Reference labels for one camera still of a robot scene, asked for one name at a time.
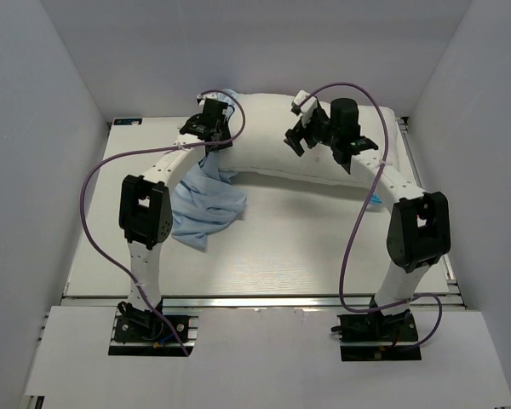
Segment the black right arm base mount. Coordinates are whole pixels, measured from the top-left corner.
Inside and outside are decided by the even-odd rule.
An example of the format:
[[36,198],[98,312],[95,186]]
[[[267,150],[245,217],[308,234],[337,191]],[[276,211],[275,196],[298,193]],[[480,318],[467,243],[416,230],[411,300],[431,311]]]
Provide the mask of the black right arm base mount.
[[340,342],[343,362],[419,361],[419,338],[410,310],[398,316],[370,314],[338,315],[330,328]]

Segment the light blue pillowcase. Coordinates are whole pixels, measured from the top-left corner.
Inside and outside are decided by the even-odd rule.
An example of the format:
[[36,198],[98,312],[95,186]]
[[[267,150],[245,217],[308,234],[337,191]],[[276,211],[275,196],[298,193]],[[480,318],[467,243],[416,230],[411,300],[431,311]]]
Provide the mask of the light blue pillowcase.
[[205,251],[208,237],[244,214],[247,195],[232,185],[234,171],[220,169],[217,152],[195,164],[171,195],[171,235],[184,245]]

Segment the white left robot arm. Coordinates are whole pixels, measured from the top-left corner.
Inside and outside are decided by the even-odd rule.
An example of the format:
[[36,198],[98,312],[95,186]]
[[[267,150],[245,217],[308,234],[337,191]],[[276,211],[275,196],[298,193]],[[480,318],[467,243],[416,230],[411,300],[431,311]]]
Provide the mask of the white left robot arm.
[[134,276],[128,296],[131,308],[141,311],[134,330],[153,340],[163,330],[163,319],[153,313],[161,303],[159,260],[163,242],[173,226],[170,196],[187,172],[207,153],[231,147],[229,106],[225,101],[203,100],[201,113],[180,128],[174,145],[138,176],[123,179],[119,227],[127,240],[130,272]]

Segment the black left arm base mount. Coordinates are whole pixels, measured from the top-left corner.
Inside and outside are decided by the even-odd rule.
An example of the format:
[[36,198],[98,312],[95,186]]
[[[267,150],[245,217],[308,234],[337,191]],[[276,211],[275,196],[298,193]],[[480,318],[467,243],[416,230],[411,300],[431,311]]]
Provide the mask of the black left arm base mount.
[[166,318],[175,328],[187,354],[162,320],[158,320],[157,325],[147,331],[146,328],[129,321],[117,309],[108,355],[186,358],[192,352],[197,339],[198,316],[173,313],[166,315]]

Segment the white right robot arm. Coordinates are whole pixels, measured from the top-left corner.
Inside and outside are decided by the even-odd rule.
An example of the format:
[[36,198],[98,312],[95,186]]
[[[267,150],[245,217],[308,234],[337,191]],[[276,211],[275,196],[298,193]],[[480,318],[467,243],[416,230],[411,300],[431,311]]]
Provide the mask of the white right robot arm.
[[409,182],[387,159],[389,140],[363,134],[359,107],[348,98],[335,99],[329,110],[301,91],[291,103],[299,118],[285,133],[297,156],[317,145],[386,206],[390,222],[386,247],[390,265],[367,313],[369,333],[388,339],[399,328],[397,317],[410,307],[423,275],[451,248],[449,207],[441,192],[428,193]]

